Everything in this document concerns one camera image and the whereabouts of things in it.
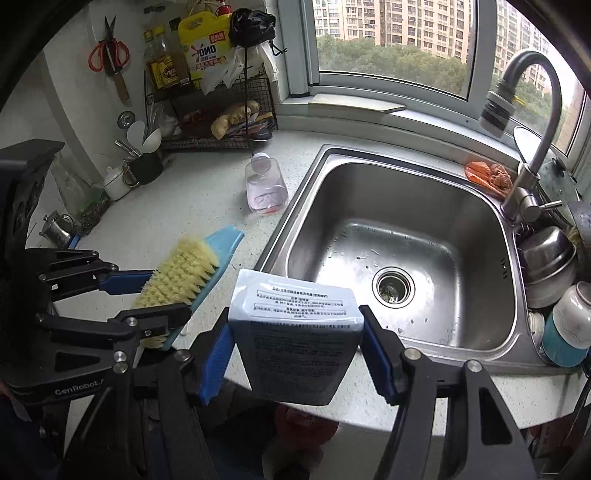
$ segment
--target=stainless steel sink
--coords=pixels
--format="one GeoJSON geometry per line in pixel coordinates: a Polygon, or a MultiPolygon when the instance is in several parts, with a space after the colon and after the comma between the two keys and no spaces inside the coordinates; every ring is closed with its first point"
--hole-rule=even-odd
{"type": "Polygon", "coordinates": [[[325,145],[255,268],[351,288],[406,346],[443,361],[556,373],[531,340],[512,226],[428,159],[325,145]]]}

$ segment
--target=window sill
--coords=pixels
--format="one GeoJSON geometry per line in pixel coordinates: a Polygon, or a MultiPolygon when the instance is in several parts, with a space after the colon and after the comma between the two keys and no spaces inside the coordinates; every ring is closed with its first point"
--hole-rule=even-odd
{"type": "MultiPolygon", "coordinates": [[[[391,113],[362,109],[358,102],[347,105],[344,95],[340,105],[310,103],[313,98],[288,98],[277,105],[280,128],[374,140],[460,164],[483,157],[515,171],[520,161],[519,152],[509,146],[515,143],[508,134],[499,141],[473,128],[408,108],[391,113]]],[[[479,127],[476,120],[463,118],[467,125],[479,127]]]]}

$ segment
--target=tree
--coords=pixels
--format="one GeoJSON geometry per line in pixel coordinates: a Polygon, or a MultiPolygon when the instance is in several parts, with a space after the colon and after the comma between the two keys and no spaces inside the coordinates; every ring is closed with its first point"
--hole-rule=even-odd
{"type": "MultiPolygon", "coordinates": [[[[320,70],[356,72],[406,80],[445,92],[461,95],[467,67],[456,58],[440,58],[415,46],[376,45],[371,38],[344,41],[326,35],[316,39],[320,70]]],[[[493,76],[492,84],[499,80],[493,76]]],[[[517,96],[525,102],[514,102],[518,121],[542,133],[551,111],[551,95],[543,95],[534,84],[522,80],[517,84],[517,96]]],[[[566,116],[563,108],[555,141],[566,116]]]]}
{"type": "Polygon", "coordinates": [[[369,38],[343,41],[319,37],[321,70],[358,72],[420,83],[459,95],[466,65],[456,58],[443,59],[414,46],[380,46],[369,38]]]}

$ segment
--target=stainless steel bowl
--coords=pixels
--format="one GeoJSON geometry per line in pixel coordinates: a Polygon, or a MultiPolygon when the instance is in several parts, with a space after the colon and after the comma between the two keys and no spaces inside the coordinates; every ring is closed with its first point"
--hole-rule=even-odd
{"type": "Polygon", "coordinates": [[[547,277],[525,283],[525,299],[529,309],[548,307],[560,300],[577,276],[576,249],[566,263],[547,277]]]}
{"type": "Polygon", "coordinates": [[[526,283],[552,275],[573,256],[574,245],[558,227],[534,233],[518,248],[519,261],[526,283]]]}

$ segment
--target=detergent bottle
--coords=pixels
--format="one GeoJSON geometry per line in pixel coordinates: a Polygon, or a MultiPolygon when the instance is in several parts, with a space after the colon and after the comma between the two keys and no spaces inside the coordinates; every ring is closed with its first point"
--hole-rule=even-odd
{"type": "Polygon", "coordinates": [[[216,16],[209,11],[196,13],[178,25],[178,38],[183,46],[187,65],[193,80],[203,72],[228,59],[230,18],[232,14],[216,16]]]}

